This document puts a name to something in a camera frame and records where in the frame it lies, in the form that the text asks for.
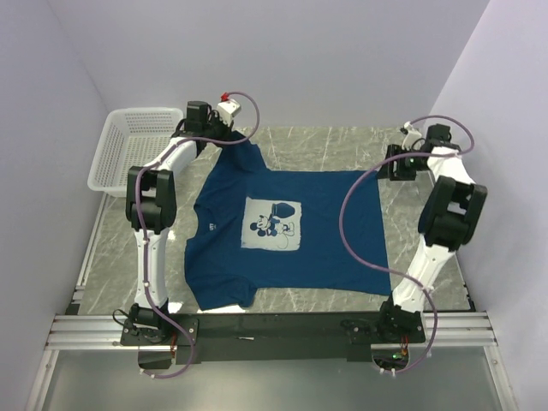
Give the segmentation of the white perforated plastic basket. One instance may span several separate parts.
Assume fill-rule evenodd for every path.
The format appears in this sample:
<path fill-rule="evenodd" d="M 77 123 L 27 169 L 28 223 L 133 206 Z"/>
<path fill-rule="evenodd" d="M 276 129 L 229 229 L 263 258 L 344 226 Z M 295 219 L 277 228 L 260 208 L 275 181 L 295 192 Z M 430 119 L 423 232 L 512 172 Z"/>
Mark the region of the white perforated plastic basket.
<path fill-rule="evenodd" d="M 183 112 L 177 108 L 113 110 L 99 137 L 87 186 L 113 197 L 125 196 L 128 170 L 158 156 L 182 118 Z"/>

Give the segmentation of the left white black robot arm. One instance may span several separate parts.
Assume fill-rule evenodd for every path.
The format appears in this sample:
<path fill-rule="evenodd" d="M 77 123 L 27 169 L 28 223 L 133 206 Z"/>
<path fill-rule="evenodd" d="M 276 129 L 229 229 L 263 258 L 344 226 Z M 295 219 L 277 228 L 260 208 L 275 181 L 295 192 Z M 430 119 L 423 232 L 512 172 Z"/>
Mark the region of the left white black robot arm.
<path fill-rule="evenodd" d="M 173 333 L 167 319 L 164 270 L 168 234 L 176 220 L 175 177 L 207 143 L 230 140 L 240 111 L 241 105 L 231 98 L 216 108 L 202 101 L 189 102 L 168 145 L 146 165 L 128 171 L 125 214 L 137 244 L 138 288 L 125 327 L 128 332 L 140 332 L 150 343 L 163 343 Z"/>

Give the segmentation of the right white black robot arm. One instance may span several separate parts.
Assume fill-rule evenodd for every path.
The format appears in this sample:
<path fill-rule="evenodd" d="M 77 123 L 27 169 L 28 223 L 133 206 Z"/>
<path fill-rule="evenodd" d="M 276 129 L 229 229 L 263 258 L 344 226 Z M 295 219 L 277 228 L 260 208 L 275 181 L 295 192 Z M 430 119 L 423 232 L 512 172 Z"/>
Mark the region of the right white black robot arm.
<path fill-rule="evenodd" d="M 420 171 L 428 171 L 434 183 L 420 214 L 419 244 L 407 276 L 382 304 L 375 323 L 378 336 L 386 343 L 423 339 L 423 291 L 433 285 L 456 251 L 470 242 L 488 194 L 466 171 L 449 126 L 436 123 L 422 135 L 406 122 L 401 132 L 404 140 L 388 146 L 385 158 L 389 162 L 380 168 L 378 179 L 413 181 Z"/>

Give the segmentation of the blue printed t-shirt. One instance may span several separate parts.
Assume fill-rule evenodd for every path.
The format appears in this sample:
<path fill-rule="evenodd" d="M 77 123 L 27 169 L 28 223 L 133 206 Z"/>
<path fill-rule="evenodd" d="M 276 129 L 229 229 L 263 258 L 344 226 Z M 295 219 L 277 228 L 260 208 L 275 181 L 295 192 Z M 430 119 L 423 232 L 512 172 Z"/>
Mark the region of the blue printed t-shirt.
<path fill-rule="evenodd" d="M 184 273 L 200 309 L 249 307 L 259 289 L 390 292 L 376 176 L 275 171 L 226 146 L 195 201 Z"/>

